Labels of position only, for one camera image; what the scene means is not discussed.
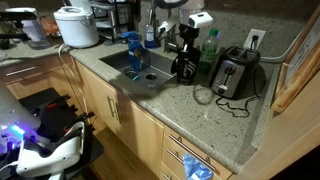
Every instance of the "kitchen counter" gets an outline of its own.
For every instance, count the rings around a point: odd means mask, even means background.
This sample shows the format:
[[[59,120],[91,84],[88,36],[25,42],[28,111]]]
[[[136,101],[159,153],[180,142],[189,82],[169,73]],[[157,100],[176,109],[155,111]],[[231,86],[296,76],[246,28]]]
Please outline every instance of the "kitchen counter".
[[[10,50],[3,51],[6,57],[0,60],[0,67],[54,55],[58,53],[58,49],[57,44],[44,50],[32,50],[26,44],[20,43]],[[261,69],[266,76],[266,83],[261,86],[263,87],[261,98],[248,104],[250,112],[248,117],[235,118],[215,104],[219,96],[209,89],[208,78],[200,74],[190,86],[179,85],[176,83],[176,78],[173,78],[156,90],[150,90],[99,60],[126,49],[127,45],[123,44],[113,46],[100,44],[87,49],[65,48],[64,52],[70,53],[87,68],[225,167],[234,173],[239,173],[261,145],[279,67],[262,64]],[[152,51],[170,59],[176,56],[174,53],[163,53],[160,48]],[[244,107],[245,101],[246,99],[222,100],[229,102],[232,107],[240,108]]]

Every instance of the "floor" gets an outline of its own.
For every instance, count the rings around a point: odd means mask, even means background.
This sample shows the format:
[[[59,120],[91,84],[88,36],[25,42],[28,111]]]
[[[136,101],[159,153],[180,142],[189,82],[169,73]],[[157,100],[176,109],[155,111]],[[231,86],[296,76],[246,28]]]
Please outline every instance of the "floor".
[[[156,180],[158,179],[108,128],[96,135],[104,146],[104,153],[91,164],[94,173],[75,180]]]

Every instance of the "cup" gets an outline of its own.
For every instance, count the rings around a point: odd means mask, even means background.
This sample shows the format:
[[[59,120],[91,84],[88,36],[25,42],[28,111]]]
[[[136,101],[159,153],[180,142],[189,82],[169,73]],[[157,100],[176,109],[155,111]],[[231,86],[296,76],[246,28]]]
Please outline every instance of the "cup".
[[[179,52],[176,58],[177,82],[183,85],[192,84],[199,64],[201,52],[192,48],[189,52]]]

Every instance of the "wooden drawer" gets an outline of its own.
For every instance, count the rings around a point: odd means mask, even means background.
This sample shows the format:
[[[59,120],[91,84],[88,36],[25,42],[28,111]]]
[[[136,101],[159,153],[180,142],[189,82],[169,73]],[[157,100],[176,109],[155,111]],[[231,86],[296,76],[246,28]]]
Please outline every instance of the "wooden drawer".
[[[175,139],[179,139],[181,143],[183,143],[185,146],[187,146],[190,150],[198,154],[202,159],[207,159],[208,162],[216,169],[214,171],[214,180],[215,179],[228,179],[232,172],[223,167],[221,164],[219,164],[217,161],[212,159],[211,157],[208,157],[203,151],[201,151],[199,148],[191,144],[189,141],[187,141],[184,138],[181,138],[175,131],[165,126],[164,131],[164,142],[163,142],[163,150],[162,150],[162,162],[174,173],[176,174],[180,179],[185,179],[185,172],[184,172],[184,166],[182,163],[180,163],[178,160],[176,160],[169,152],[170,150],[173,153],[176,153],[176,155],[179,157],[179,159],[182,160],[182,155],[185,153],[188,153],[184,148],[182,148],[180,145],[178,145],[175,141],[173,141],[169,135],[172,135]]]
[[[3,68],[1,80],[8,85],[61,68],[62,66],[57,56],[26,60],[21,64]]]
[[[180,180],[170,169],[161,163],[160,167],[160,174],[159,174],[160,180]]]

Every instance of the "backsplash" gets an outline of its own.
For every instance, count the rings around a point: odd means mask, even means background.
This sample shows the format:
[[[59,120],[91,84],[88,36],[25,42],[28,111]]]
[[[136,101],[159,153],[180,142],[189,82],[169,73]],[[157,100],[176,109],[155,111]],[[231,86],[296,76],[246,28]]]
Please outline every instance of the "backsplash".
[[[242,47],[250,29],[260,29],[267,32],[258,50],[262,56],[274,57],[286,51],[318,4],[319,0],[205,0],[204,11],[213,17],[211,27],[221,32],[220,47]],[[150,1],[142,1],[141,21],[138,24],[142,35],[150,9]],[[160,23],[167,19],[165,10],[157,8],[156,14]],[[172,14],[178,16],[178,8]],[[195,46],[201,46],[203,39],[209,35],[209,29],[200,29]]]

